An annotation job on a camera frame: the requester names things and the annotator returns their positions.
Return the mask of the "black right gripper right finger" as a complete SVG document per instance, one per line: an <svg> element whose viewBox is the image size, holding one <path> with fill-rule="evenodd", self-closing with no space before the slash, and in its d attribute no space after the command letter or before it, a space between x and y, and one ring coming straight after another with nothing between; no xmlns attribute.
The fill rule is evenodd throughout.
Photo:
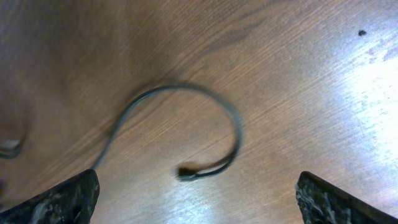
<svg viewBox="0 0 398 224"><path fill-rule="evenodd" d="M295 198L305 224L397 224L397 218L308 171L298 178Z"/></svg>

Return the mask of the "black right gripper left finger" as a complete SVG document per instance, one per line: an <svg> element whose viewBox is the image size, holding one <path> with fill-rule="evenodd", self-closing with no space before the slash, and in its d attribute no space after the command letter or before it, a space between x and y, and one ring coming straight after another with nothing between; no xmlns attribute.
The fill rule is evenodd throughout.
<svg viewBox="0 0 398 224"><path fill-rule="evenodd" d="M98 176L87 169L1 212L2 224L89 224L100 194Z"/></svg>

